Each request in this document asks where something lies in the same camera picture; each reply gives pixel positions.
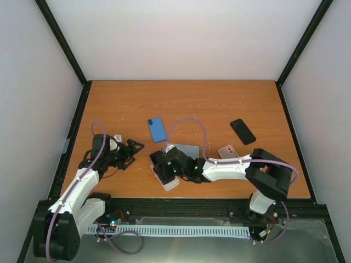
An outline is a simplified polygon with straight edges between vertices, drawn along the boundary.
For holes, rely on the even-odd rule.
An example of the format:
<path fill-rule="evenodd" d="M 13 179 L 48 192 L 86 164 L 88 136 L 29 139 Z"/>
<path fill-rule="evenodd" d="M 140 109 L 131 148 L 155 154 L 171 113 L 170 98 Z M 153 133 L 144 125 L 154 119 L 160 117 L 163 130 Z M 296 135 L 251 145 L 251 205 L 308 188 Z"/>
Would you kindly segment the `white phone case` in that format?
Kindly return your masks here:
<path fill-rule="evenodd" d="M 154 165 L 153 164 L 150 164 L 150 168 L 155 176 L 155 178 L 158 180 L 158 182 L 161 184 L 161 186 L 163 187 L 163 189 L 165 191 L 170 191 L 172 190 L 173 188 L 177 187 L 180 183 L 179 179 L 178 178 L 174 178 L 172 181 L 166 183 L 166 184 L 163 184 L 161 182 L 161 180 L 158 178 L 157 174 L 154 172 L 153 168 L 154 168 Z"/>

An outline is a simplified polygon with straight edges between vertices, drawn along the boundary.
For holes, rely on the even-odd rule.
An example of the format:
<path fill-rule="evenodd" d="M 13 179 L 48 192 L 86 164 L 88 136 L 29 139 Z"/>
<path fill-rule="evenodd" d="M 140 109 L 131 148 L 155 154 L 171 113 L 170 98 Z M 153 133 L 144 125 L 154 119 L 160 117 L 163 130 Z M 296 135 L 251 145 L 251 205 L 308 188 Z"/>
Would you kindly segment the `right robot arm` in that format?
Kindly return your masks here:
<path fill-rule="evenodd" d="M 293 169 L 269 152 L 256 148 L 238 158 L 192 158 L 175 146 L 150 154 L 151 168 L 165 188 L 177 180 L 196 184 L 218 180 L 246 180 L 255 188 L 250 196 L 250 212 L 263 215 L 275 202 L 287 199 Z"/>

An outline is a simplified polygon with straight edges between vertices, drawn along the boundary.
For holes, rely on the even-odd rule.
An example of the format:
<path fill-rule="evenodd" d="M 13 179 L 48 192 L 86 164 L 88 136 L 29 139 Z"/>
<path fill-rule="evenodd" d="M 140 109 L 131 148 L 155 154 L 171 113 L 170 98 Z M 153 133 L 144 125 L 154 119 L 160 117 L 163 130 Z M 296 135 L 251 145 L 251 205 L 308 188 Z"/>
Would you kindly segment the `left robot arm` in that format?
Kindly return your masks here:
<path fill-rule="evenodd" d="M 126 170 L 134 162 L 134 155 L 144 148 L 131 139 L 124 144 L 120 138 L 118 134 L 94 135 L 92 148 L 85 153 L 65 192 L 48 209 L 35 213 L 34 256 L 71 261 L 89 226 L 97 218 L 106 221 L 113 217 L 114 206 L 108 203 L 110 194 L 91 194 L 91 190 L 110 167 Z"/>

